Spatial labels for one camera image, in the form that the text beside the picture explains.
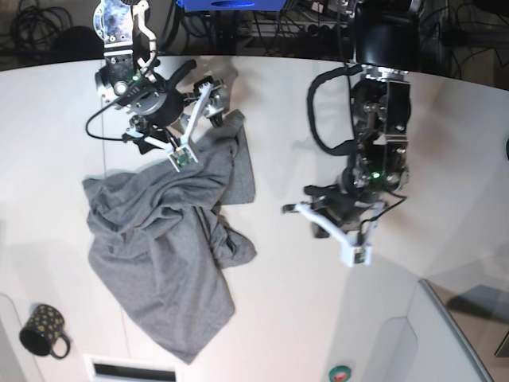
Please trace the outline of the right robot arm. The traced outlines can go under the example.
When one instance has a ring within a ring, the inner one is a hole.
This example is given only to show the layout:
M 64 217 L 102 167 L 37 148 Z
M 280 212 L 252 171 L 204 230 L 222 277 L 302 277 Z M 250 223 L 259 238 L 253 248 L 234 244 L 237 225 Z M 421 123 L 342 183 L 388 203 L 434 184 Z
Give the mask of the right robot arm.
M 101 1 L 95 9 L 93 28 L 103 42 L 105 65 L 95 74 L 103 107 L 89 117 L 93 121 L 111 107 L 131 113 L 133 132 L 143 139 L 170 137 L 166 128 L 180 120 L 191 106 L 198 117 L 217 127 L 223 122 L 223 82 L 207 76 L 191 92 L 179 92 L 178 84 L 197 67 L 185 61 L 170 78 L 157 73 L 160 64 L 157 35 L 147 26 L 147 1 Z

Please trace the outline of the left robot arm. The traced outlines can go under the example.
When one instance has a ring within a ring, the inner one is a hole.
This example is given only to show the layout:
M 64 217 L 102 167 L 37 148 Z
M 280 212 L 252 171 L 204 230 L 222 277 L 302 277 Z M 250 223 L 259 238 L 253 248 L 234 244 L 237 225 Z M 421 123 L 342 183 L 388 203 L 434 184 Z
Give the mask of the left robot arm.
M 387 193 L 399 194 L 410 177 L 407 127 L 411 116 L 410 83 L 405 76 L 420 64 L 421 1 L 340 1 L 336 35 L 341 67 L 324 72 L 306 96 L 309 127 L 315 143 L 347 166 L 339 180 L 307 186 L 311 209 L 344 232 L 356 232 L 365 244 L 375 222 L 391 207 Z M 339 78 L 348 86 L 352 138 L 327 145 L 318 134 L 315 96 L 320 86 Z

